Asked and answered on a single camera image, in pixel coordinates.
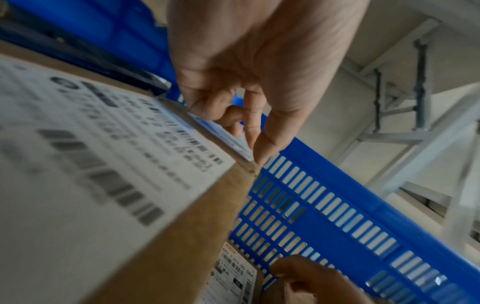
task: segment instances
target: white label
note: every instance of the white label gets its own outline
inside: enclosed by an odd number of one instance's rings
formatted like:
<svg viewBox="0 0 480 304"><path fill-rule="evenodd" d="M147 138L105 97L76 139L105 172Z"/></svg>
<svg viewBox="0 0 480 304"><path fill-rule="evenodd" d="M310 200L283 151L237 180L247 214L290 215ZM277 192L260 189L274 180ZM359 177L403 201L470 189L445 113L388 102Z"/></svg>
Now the white label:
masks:
<svg viewBox="0 0 480 304"><path fill-rule="evenodd" d="M0 57L2 302L78 302L234 162L154 98Z"/></svg>
<svg viewBox="0 0 480 304"><path fill-rule="evenodd" d="M225 242L195 304L252 304L257 269Z"/></svg>
<svg viewBox="0 0 480 304"><path fill-rule="evenodd" d="M254 154L250 149L249 145L247 144L245 133L243 133L240 137L237 138L227 132L221 125L211 120L204 120L193 114L190 115L204 128L209 130L212 134L217 136L220 140L229 145L232 149L237 151L237 153L243 156L247 161L254 161Z"/></svg>

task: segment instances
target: blue plastic crate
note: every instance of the blue plastic crate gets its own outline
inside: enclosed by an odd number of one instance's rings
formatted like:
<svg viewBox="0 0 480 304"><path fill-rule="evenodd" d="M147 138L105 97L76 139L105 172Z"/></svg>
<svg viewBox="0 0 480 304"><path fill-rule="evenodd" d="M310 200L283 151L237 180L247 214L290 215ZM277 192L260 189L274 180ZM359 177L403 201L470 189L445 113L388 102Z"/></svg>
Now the blue plastic crate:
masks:
<svg viewBox="0 0 480 304"><path fill-rule="evenodd" d="M9 1L175 83L167 34L139 0ZM480 303L475 265L298 139L262 169L230 238L266 273L264 286L269 265L296 253L396 303Z"/></svg>

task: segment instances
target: blue basket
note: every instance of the blue basket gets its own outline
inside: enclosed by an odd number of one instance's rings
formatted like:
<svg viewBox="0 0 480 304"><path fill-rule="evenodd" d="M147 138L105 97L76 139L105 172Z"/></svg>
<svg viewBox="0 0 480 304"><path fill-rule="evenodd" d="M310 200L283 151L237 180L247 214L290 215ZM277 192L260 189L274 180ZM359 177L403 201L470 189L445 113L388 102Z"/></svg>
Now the blue basket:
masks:
<svg viewBox="0 0 480 304"><path fill-rule="evenodd" d="M175 83L167 33L140 0L9 1ZM273 261L301 254L396 303L480 303L476 266L298 139L262 169L235 224L230 238L264 286Z"/></svg>

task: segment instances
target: palm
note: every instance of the palm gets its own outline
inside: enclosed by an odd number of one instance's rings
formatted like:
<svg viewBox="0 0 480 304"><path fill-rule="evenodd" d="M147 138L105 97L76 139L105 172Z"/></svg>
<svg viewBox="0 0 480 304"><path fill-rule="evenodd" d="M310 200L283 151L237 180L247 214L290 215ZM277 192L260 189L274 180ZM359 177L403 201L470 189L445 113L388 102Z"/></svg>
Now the palm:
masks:
<svg viewBox="0 0 480 304"><path fill-rule="evenodd" d="M363 12L359 1L343 2L350 7L334 12L349 19L341 27L324 13L337 8L334 0L172 2L170 56L190 110L234 135L244 120L255 160L264 163L290 143L345 55ZM231 106L240 87L243 108ZM272 111L261 133L267 101Z"/></svg>

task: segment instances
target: skin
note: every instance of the skin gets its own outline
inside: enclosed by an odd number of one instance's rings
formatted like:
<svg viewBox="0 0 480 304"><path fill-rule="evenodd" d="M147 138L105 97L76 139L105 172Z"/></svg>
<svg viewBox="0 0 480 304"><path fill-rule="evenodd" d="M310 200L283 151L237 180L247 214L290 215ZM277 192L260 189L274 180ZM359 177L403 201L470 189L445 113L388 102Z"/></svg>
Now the skin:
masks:
<svg viewBox="0 0 480 304"><path fill-rule="evenodd" d="M278 260L270 266L270 272L289 282L295 292L315 294L318 304L373 304L367 295L340 272L300 255Z"/></svg>
<svg viewBox="0 0 480 304"><path fill-rule="evenodd" d="M284 149L337 71L369 0L175 0L169 51L190 111L234 136L255 161ZM244 106L231 101L245 88ZM260 130L262 109L271 112Z"/></svg>

